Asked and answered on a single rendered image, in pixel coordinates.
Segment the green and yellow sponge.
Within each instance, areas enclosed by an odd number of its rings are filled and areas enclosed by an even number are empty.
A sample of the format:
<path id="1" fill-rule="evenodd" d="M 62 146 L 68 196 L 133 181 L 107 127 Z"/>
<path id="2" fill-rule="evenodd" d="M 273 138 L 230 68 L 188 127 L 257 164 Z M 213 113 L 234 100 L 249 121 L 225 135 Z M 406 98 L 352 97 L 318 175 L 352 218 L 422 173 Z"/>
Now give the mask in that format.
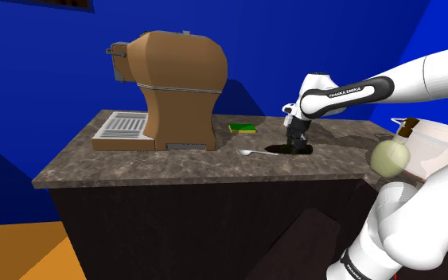
<path id="1" fill-rule="evenodd" d="M 230 123 L 228 128 L 231 133 L 236 134 L 256 134 L 257 130 L 253 124 Z"/>

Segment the dark tapered object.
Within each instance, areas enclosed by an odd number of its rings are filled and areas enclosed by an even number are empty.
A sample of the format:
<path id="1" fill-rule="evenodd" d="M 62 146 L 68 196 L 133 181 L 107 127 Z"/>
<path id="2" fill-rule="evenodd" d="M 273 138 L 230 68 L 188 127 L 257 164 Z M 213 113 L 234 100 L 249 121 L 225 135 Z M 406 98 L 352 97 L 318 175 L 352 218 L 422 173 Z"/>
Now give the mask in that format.
<path id="1" fill-rule="evenodd" d="M 311 145 L 306 145 L 300 150 L 295 150 L 292 145 L 280 144 L 271 145 L 265 148 L 267 152 L 277 153 L 277 154 L 297 154 L 297 155 L 307 155 L 313 153 L 313 147 Z"/>

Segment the brown coffee machine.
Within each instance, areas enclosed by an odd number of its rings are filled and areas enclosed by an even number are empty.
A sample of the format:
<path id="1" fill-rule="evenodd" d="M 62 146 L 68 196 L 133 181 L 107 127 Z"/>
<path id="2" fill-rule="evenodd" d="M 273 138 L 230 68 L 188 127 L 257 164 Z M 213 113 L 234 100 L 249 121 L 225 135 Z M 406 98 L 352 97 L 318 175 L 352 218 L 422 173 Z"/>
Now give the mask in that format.
<path id="1" fill-rule="evenodd" d="M 115 42 L 115 79 L 137 84 L 147 111 L 115 111 L 92 137 L 96 151 L 216 148 L 212 111 L 228 78 L 222 48 L 205 36 L 148 31 Z"/>

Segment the white round pot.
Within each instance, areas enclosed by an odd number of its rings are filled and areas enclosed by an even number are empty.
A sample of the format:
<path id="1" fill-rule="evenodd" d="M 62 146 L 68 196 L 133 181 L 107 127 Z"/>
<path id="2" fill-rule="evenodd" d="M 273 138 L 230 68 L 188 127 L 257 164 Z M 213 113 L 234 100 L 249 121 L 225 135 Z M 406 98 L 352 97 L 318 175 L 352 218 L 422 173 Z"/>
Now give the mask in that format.
<path id="1" fill-rule="evenodd" d="M 426 180 L 448 165 L 448 125 L 426 119 L 411 118 L 412 133 L 406 141 L 410 159 L 405 167 L 409 174 Z"/>

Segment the round pale green corked flask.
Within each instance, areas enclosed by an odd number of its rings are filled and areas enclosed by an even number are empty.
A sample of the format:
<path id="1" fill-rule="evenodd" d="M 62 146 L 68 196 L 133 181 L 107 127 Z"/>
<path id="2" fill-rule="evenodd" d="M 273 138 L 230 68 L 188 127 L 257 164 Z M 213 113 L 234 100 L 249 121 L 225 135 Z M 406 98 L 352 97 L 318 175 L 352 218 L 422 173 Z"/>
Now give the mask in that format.
<path id="1" fill-rule="evenodd" d="M 410 161 L 407 141 L 419 119 L 401 119 L 399 129 L 392 139 L 379 143 L 372 151 L 370 167 L 382 177 L 392 178 L 402 173 Z"/>

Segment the silver spoon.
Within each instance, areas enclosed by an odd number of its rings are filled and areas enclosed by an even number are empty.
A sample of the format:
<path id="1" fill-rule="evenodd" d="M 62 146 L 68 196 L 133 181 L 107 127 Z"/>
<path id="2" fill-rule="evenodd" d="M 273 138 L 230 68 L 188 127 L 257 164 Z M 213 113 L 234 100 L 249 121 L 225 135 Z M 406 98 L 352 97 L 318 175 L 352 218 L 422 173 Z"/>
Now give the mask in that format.
<path id="1" fill-rule="evenodd" d="M 236 152 L 238 154 L 240 154 L 240 155 L 243 155 L 243 156 L 248 156 L 248 155 L 251 155 L 253 153 L 255 153 L 255 154 L 266 154 L 266 155 L 279 155 L 277 153 L 272 153 L 272 152 L 267 152 L 267 151 L 260 151 L 260 150 L 241 150 L 241 149 L 238 149 L 238 150 L 236 150 Z"/>

